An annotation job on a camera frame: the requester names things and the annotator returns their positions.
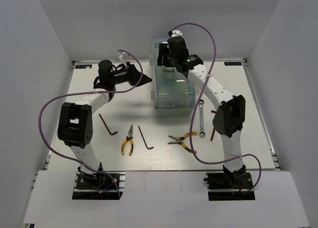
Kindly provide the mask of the green toolbox with clear lid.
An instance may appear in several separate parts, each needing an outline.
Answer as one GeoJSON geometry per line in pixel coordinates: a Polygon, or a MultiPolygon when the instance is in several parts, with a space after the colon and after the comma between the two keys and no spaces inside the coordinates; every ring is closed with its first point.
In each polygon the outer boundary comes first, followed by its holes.
{"type": "Polygon", "coordinates": [[[167,39],[154,39],[150,54],[150,67],[153,73],[152,100],[154,101],[154,108],[162,117],[189,116],[196,102],[196,88],[176,68],[157,65],[160,44],[166,45],[167,39]]]}

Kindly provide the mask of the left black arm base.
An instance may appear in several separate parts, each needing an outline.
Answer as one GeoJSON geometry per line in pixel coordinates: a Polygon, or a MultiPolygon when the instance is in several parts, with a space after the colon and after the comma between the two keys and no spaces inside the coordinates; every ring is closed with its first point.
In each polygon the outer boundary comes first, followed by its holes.
{"type": "Polygon", "coordinates": [[[110,185],[110,189],[115,189],[112,179],[105,175],[93,175],[78,173],[75,181],[75,189],[77,190],[102,190],[110,185]]]}

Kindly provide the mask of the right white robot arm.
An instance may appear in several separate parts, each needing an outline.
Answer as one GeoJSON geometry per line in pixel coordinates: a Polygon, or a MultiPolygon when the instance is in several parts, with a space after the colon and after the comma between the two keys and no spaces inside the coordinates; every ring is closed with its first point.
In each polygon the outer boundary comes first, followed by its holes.
{"type": "Polygon", "coordinates": [[[224,151],[223,170],[225,183],[232,188],[242,182],[246,172],[242,160],[240,135],[245,121],[245,98],[225,89],[214,77],[208,75],[204,62],[196,54],[189,54],[182,36],[170,37],[159,43],[155,56],[157,66],[174,67],[194,83],[209,98],[216,109],[213,126],[221,135],[224,151]]]}

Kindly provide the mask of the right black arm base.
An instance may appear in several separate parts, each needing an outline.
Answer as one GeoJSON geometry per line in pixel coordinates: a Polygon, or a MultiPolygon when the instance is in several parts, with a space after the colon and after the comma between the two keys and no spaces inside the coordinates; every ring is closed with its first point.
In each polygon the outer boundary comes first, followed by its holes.
{"type": "Polygon", "coordinates": [[[234,182],[230,181],[224,173],[207,173],[203,181],[208,184],[208,188],[210,190],[246,190],[253,186],[250,173],[246,173],[234,182]]]}

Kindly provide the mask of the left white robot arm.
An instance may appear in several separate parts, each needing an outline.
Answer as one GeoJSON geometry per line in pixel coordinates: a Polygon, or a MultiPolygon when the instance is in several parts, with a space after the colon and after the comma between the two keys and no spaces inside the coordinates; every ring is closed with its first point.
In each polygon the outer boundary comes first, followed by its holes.
{"type": "Polygon", "coordinates": [[[93,136],[92,116],[100,107],[110,102],[116,91],[116,85],[127,82],[130,86],[142,86],[152,79],[138,71],[130,62],[113,65],[110,60],[98,64],[98,76],[93,82],[94,89],[101,91],[89,94],[75,103],[62,104],[58,125],[58,139],[63,141],[83,162],[79,172],[88,175],[88,182],[95,188],[105,182],[101,162],[91,146],[93,136]]]}

